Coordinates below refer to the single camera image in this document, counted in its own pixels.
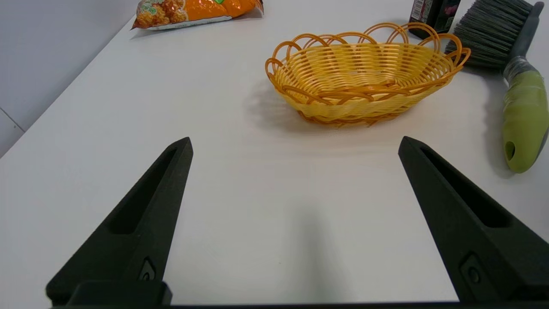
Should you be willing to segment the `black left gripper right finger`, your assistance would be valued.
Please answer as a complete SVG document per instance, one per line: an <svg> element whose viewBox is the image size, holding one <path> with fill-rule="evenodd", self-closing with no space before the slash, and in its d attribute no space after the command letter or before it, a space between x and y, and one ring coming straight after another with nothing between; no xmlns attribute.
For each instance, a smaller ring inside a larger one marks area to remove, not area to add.
<svg viewBox="0 0 549 309"><path fill-rule="evenodd" d="M461 303L546 303L549 246L425 143L398 155Z"/></svg>

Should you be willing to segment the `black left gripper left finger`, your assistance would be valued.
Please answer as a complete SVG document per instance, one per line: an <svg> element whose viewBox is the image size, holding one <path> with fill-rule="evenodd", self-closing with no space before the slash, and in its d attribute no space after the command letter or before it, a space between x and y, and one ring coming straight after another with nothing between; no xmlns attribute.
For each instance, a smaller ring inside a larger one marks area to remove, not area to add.
<svg viewBox="0 0 549 309"><path fill-rule="evenodd" d="M169 306L163 281L193 147L169 145L46 285L53 306Z"/></svg>

